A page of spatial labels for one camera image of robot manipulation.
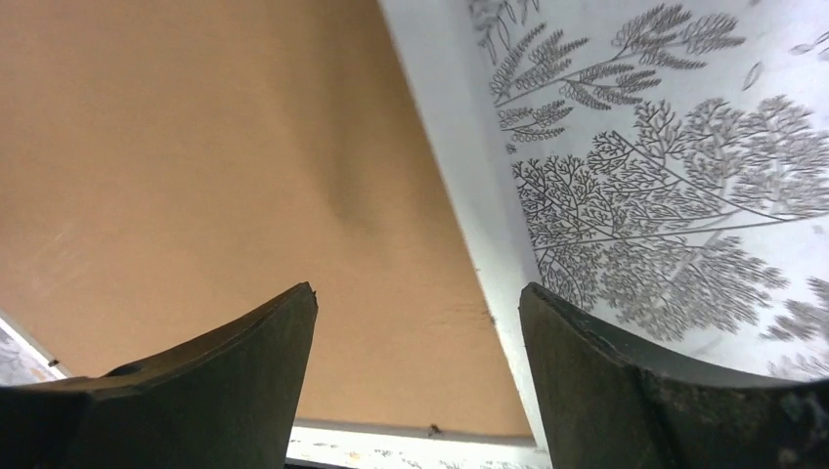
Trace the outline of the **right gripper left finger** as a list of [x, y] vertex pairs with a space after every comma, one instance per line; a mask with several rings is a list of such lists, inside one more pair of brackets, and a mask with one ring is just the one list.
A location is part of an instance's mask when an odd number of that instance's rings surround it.
[[281, 468], [318, 301], [299, 283], [100, 377], [1, 391], [5, 468]]

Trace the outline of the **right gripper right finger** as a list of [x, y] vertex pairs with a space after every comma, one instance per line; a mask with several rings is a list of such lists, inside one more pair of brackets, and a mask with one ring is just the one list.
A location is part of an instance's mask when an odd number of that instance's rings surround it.
[[824, 468], [828, 384], [702, 362], [537, 283], [521, 327], [556, 468]]

